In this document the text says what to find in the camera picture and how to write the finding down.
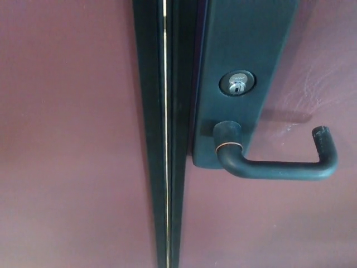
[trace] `bronze ring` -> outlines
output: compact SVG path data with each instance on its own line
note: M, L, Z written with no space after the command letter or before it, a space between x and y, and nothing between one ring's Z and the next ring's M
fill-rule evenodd
M221 147L223 147L223 146L225 146L225 145L230 145L230 144L238 145L238 146L240 146L240 148L242 148L242 150L243 150L242 144L237 143L237 142L232 142L232 141L231 141L231 142L225 142L225 143L222 143L222 144L218 145L218 147L216 148L216 154L217 154L218 149L220 149Z

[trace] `metal door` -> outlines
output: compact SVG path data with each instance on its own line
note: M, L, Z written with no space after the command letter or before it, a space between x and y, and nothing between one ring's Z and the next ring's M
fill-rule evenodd
M354 0L301 1L248 154L315 161L311 130L327 125L337 172L317 182L249 180L188 157L180 267L356 266L356 28Z
M131 1L2 1L0 39L0 266L156 267Z

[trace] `door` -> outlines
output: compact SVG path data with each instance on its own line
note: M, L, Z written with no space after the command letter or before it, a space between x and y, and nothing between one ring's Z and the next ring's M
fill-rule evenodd
M136 42L131 1L2 1L0 39L0 266L164 267L161 114L144 126L156 80L141 91L137 59L158 43Z

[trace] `door handle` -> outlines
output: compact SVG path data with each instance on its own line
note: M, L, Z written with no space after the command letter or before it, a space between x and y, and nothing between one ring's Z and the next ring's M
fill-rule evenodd
M312 130L319 162L252 161L243 156L242 128L233 121L215 125L213 138L222 167L235 176L250 179L322 180L337 168L337 151L328 127Z

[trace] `black lever handle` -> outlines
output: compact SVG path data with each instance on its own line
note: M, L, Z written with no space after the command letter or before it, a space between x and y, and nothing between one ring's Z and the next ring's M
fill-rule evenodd
M222 167L231 174L250 179L323 180L337 168L337 151L328 127L316 127L312 137L319 162L252 161L243 156L242 128L233 121L215 125L213 138Z

